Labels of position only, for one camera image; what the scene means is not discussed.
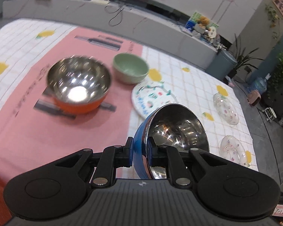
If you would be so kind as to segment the blue steel bowl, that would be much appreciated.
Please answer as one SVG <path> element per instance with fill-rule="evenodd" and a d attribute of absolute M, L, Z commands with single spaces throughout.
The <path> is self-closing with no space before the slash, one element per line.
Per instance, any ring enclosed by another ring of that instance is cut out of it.
<path fill-rule="evenodd" d="M 148 143 L 153 138 L 157 146 L 173 146 L 181 153 L 191 148 L 210 151 L 208 137 L 198 117 L 181 104 L 166 104 L 152 112 L 139 126 L 133 143 L 134 169 L 141 179 L 165 179 L 165 169 L 149 165 Z"/>

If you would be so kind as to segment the clear glass plate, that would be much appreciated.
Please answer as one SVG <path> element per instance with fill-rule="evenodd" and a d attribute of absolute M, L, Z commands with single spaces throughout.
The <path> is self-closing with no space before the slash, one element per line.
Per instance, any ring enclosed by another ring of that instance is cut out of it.
<path fill-rule="evenodd" d="M 220 156 L 236 164 L 249 167 L 247 156 L 242 143 L 234 136 L 225 136 L 219 148 Z"/>
<path fill-rule="evenodd" d="M 220 93 L 213 96 L 214 107 L 219 116 L 230 125 L 239 123 L 239 116 L 231 102 Z"/>

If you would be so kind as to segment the white painted ceramic plate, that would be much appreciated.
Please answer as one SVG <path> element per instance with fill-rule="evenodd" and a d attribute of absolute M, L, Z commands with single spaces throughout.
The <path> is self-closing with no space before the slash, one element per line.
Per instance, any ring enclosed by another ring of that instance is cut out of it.
<path fill-rule="evenodd" d="M 135 111 L 146 119 L 152 112 L 166 104 L 178 104 L 178 99 L 162 82 L 142 81 L 134 86 L 131 101 Z"/>

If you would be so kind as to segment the orange steel bowl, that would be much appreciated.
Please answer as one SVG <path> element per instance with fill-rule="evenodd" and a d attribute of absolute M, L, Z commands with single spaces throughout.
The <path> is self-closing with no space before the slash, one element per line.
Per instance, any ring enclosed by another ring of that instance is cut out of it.
<path fill-rule="evenodd" d="M 112 77 L 108 68 L 94 57 L 73 55 L 55 63 L 46 82 L 59 108 L 70 114 L 87 114 L 104 101 Z"/>

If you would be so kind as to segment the green ceramic bowl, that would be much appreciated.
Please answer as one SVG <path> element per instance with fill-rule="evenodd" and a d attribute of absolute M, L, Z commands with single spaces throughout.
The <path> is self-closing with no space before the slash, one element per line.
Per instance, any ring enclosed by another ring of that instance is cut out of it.
<path fill-rule="evenodd" d="M 137 55 L 120 53 L 113 58 L 113 72 L 118 81 L 133 85 L 140 83 L 148 75 L 149 66 Z"/>

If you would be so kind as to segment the pink bottle print mat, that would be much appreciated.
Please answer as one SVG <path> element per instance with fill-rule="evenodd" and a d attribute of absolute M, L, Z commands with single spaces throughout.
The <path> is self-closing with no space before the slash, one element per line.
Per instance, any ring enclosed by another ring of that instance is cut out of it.
<path fill-rule="evenodd" d="M 97 108 L 77 116 L 54 116 L 35 108 L 54 103 L 46 94 L 47 72 L 57 61 L 73 55 L 94 57 L 112 68 L 119 53 L 140 56 L 138 43 L 82 27 L 72 30 L 14 85 L 0 111 L 0 178 L 9 181 L 83 148 L 101 152 L 125 143 L 128 137 L 132 87 L 113 80 L 104 102 L 114 111 Z"/>

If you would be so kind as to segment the pink small stool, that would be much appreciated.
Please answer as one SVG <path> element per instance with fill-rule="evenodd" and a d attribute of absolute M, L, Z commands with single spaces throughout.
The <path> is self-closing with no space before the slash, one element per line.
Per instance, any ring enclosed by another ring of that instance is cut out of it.
<path fill-rule="evenodd" d="M 258 90 L 253 90 L 247 95 L 247 101 L 251 106 L 255 106 L 261 100 L 261 94 Z"/>

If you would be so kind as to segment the white small stool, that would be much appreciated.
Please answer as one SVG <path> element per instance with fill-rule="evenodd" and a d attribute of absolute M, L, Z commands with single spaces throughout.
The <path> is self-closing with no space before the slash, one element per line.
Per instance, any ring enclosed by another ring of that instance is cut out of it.
<path fill-rule="evenodd" d="M 265 108 L 262 112 L 265 113 L 266 115 L 266 121 L 268 122 L 272 122 L 273 120 L 275 120 L 277 118 L 275 111 L 273 110 L 273 108 Z"/>

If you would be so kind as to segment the grey trash bin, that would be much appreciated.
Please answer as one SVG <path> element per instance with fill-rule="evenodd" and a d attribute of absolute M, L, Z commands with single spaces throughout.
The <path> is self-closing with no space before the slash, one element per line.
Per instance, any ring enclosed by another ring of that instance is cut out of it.
<path fill-rule="evenodd" d="M 205 72 L 222 81 L 237 64 L 236 58 L 227 50 L 220 50 Z"/>

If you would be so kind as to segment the blue water jug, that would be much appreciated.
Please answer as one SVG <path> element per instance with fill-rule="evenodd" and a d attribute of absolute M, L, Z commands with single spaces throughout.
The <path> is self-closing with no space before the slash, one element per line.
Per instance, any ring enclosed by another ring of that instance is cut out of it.
<path fill-rule="evenodd" d="M 267 81 L 270 79 L 271 75 L 268 73 L 264 78 L 259 77 L 254 80 L 253 88 L 257 90 L 259 94 L 263 94 L 267 91 Z"/>

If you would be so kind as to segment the tall potted plant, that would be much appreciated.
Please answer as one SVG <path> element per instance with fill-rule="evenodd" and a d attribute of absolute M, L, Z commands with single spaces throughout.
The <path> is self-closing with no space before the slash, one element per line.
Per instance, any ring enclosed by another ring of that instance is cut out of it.
<path fill-rule="evenodd" d="M 251 60 L 259 60 L 263 61 L 262 58 L 254 57 L 252 54 L 256 52 L 259 48 L 255 48 L 254 50 L 251 50 L 250 52 L 246 53 L 246 47 L 242 48 L 242 42 L 241 38 L 235 35 L 235 50 L 233 52 L 233 56 L 237 61 L 237 64 L 234 66 L 234 68 L 228 73 L 228 77 L 232 79 L 238 72 L 238 70 L 244 66 L 249 66 L 251 68 L 257 69 L 256 66 L 253 64 L 250 64 Z"/>

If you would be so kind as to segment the grey tv cabinet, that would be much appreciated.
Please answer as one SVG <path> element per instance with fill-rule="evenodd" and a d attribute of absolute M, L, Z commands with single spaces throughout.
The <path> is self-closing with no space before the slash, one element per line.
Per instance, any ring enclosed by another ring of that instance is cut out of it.
<path fill-rule="evenodd" d="M 217 51 L 184 33 L 176 23 L 117 3 L 87 0 L 5 0 L 4 18 L 59 21 L 118 35 L 206 69 Z"/>

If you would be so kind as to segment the teddy bear toy pile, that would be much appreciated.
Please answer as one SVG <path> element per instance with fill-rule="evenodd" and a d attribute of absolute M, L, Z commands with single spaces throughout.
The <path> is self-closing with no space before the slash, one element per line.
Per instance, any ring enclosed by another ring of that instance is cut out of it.
<path fill-rule="evenodd" d="M 194 12 L 185 24 L 185 29 L 193 37 L 202 39 L 210 44 L 220 43 L 220 35 L 217 33 L 219 25 L 199 12 Z"/>

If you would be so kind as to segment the green bushy plant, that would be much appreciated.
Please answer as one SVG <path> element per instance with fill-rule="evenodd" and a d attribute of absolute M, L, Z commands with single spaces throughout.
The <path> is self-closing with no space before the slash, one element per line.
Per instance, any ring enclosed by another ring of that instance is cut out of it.
<path fill-rule="evenodd" d="M 270 79 L 267 84 L 267 96 L 271 98 L 271 95 L 278 91 L 279 87 L 283 85 L 283 52 L 277 55 L 278 63 L 274 68 Z"/>

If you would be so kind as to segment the lemon checkered tablecloth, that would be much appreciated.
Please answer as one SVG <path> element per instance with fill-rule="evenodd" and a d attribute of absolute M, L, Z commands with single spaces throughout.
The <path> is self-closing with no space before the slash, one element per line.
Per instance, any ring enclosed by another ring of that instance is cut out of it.
<path fill-rule="evenodd" d="M 14 85 L 20 83 L 42 57 L 76 28 L 69 24 L 32 19 L 18 19 L 0 28 L 0 111 L 13 93 Z M 252 137 L 231 87 L 181 60 L 143 45 L 140 57 L 146 60 L 150 68 L 148 80 L 162 82 L 180 104 L 188 107 L 200 119 L 208 136 L 211 153 L 219 155 L 222 139 L 227 135 L 234 136 L 246 151 L 249 168 L 257 170 Z M 239 116 L 237 125 L 228 124 L 217 113 L 213 102 L 216 93 L 228 98 L 236 109 Z M 54 116 L 70 116 L 50 103 L 40 102 L 35 108 Z M 115 110 L 114 106 L 105 102 L 101 108 Z M 141 123 L 142 117 L 133 107 L 128 137 L 135 134 Z"/>

